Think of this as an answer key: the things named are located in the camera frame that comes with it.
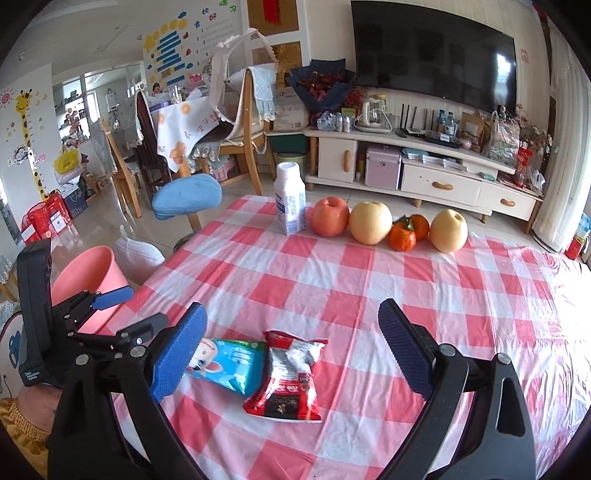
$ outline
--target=yellow bag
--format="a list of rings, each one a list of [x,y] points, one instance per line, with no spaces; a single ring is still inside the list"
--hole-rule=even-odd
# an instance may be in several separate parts
[[[69,171],[78,168],[81,158],[80,150],[77,148],[72,150],[62,150],[60,156],[57,157],[57,160],[53,163],[53,167],[60,175],[64,175]]]

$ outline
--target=drawer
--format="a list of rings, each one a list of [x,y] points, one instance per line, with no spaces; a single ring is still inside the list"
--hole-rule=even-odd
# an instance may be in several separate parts
[[[481,184],[461,175],[405,164],[401,190],[473,206]]]
[[[515,218],[528,220],[536,201],[536,199],[515,190],[484,181],[482,182],[476,206],[490,208],[493,212],[505,213]]]

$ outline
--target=dining table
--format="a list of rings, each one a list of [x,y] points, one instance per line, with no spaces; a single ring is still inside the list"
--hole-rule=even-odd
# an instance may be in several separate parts
[[[207,310],[207,338],[261,341],[274,329],[326,339],[314,366],[321,423],[251,416],[240,394],[190,375],[161,407],[208,478],[371,480],[424,406],[378,326],[379,305],[392,298],[437,343],[474,358],[509,355],[540,476],[591,406],[589,285],[585,265],[473,233],[452,254],[429,241],[395,252],[349,233],[286,236],[273,199],[245,196],[170,257],[101,333],[155,313],[174,325],[196,301]],[[470,399],[463,395],[433,469],[452,458]],[[125,437],[145,454],[123,398],[115,405]]]

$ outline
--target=blue cushion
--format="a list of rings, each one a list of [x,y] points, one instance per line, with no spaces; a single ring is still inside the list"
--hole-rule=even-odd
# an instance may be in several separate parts
[[[221,201],[220,184],[213,177],[200,173],[167,183],[154,196],[152,210],[158,220],[168,220],[217,207]]]

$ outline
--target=hanging fabric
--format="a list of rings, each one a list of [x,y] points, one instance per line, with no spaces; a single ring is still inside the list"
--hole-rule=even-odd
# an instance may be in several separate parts
[[[566,39],[550,22],[551,89],[556,99],[548,188],[534,222],[537,238],[561,252],[573,239],[591,186],[591,82]]]

